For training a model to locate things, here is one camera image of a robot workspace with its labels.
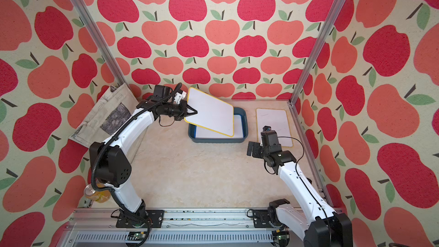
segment white paper in tray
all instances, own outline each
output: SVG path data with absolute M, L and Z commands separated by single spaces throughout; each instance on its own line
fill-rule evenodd
M 202 127 L 195 129 L 196 139 L 242 139 L 244 137 L 244 132 L 242 130 L 242 117 L 239 114 L 233 116 L 234 132 L 233 136 L 227 136 L 225 134 L 220 134 Z

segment floor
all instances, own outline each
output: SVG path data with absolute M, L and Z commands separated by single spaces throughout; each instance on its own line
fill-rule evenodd
M 230 101 L 247 114 L 249 136 L 243 143 L 194 143 L 187 134 L 188 123 L 177 121 L 160 127 L 154 122 L 132 162 L 132 183 L 146 207 L 267 207 L 273 200 L 286 198 L 299 204 L 286 184 L 268 174 L 263 160 L 247 156 L 248 141 L 258 141 L 256 109 L 287 111 L 291 134 L 298 138 L 286 101 Z M 162 118 L 162 124 L 171 119 Z M 302 147 L 294 140 L 289 150 L 298 159 Z M 313 178 L 306 158 L 300 160 L 306 177 Z M 113 200 L 93 207 L 117 207 Z

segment blue tray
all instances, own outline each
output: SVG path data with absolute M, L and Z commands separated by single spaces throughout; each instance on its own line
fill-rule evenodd
M 242 120 L 242 130 L 244 137 L 241 139 L 196 139 L 195 138 L 195 130 L 197 129 L 197 126 L 194 124 L 189 124 L 189 129 L 187 134 L 192 139 L 193 142 L 196 143 L 241 143 L 244 142 L 244 140 L 249 135 L 249 127 L 247 125 L 247 115 L 245 114 L 245 111 L 243 108 L 234 107 L 233 108 L 233 114 L 239 114 L 241 116 Z

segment yellow border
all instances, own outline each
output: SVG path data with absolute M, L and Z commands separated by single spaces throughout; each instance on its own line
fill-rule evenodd
M 194 87 L 190 87 L 189 90 L 188 90 L 188 92 L 187 92 L 187 101 L 188 101 L 188 103 L 189 103 L 190 89 L 195 89 L 195 90 L 197 90 L 197 91 L 203 92 L 203 91 L 201 91 L 201 90 L 199 90 L 199 89 L 196 89 L 196 88 L 194 88 Z M 210 94 L 208 94 L 208 93 L 206 93 L 206 92 L 204 92 L 204 93 L 205 93 L 206 95 L 208 95 L 208 96 L 211 96 L 211 97 L 213 97 L 213 98 L 216 98 L 216 99 L 219 100 L 219 101 L 222 101 L 222 102 L 224 102 L 224 103 L 226 103 L 226 104 L 229 104 L 229 103 L 227 103 L 227 102 L 225 102 L 225 101 L 223 101 L 223 100 L 220 100 L 219 98 L 217 98 L 217 97 L 215 97 L 215 96 L 212 96 L 212 95 L 210 95 Z M 233 105 L 232 105 L 232 104 L 229 104 L 229 105 L 232 106 L 232 115 L 234 115 Z M 195 126 L 198 126 L 198 127 L 204 128 L 204 129 L 207 129 L 207 130 L 209 130 L 209 131 L 216 132 L 216 133 L 218 133 L 218 134 L 223 134 L 223 133 L 221 133 L 221 132 L 218 132 L 218 131 L 215 131 L 215 130 L 212 130 L 212 129 L 209 129 L 209 128 L 206 128 L 206 127 L 203 127 L 203 126 L 200 126 L 200 125 L 198 125 L 198 124 L 188 122 L 188 121 L 186 120 L 186 118 L 184 118 L 184 121 L 186 121 L 186 122 L 189 123 L 189 124 L 192 124 L 192 125 L 195 125 Z M 226 136 L 229 136 L 229 137 L 233 137 L 233 136 L 235 135 L 235 118 L 232 119 L 232 129 L 233 129 L 233 134 L 232 134 L 232 135 L 228 135 L 228 134 L 223 134 L 223 135 L 226 135 Z
M 291 133 L 290 121 L 288 120 L 288 113 L 287 113 L 286 110 L 284 110 L 284 109 L 256 108 L 256 110 L 255 110 L 255 114 L 256 114 L 256 135 L 257 135 L 258 140 L 259 140 L 259 135 L 260 135 L 260 133 L 261 133 L 261 132 L 258 132 L 258 131 L 257 131 L 257 130 L 258 130 L 258 112 L 257 112 L 258 109 L 285 111 L 285 113 L 286 113 L 286 115 L 287 115 L 288 130 L 290 131 L 290 135 L 293 135 L 293 134 Z M 293 141 L 293 139 L 291 139 L 291 143 L 293 144 L 293 146 L 282 146 L 282 147 L 285 147 L 285 148 L 292 148 L 292 147 L 294 147 L 294 141 Z

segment whiteboard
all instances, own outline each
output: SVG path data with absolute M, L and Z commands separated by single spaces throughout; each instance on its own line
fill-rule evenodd
M 290 136 L 290 125 L 288 124 L 287 111 L 273 109 L 256 109 L 256 124 L 258 128 L 258 140 L 261 139 L 261 132 L 264 126 L 270 126 L 276 131 L 277 136 Z M 283 147 L 293 147 L 293 140 L 290 138 L 279 138 L 279 144 Z
M 234 135 L 227 136 L 225 134 L 219 134 L 217 132 L 197 127 L 195 129 L 196 139 L 242 139 L 244 137 L 244 131 L 242 130 L 242 117 L 239 114 L 235 114 L 233 118 Z
M 193 87 L 187 93 L 187 104 L 198 111 L 197 114 L 184 118 L 187 123 L 233 136 L 232 105 Z

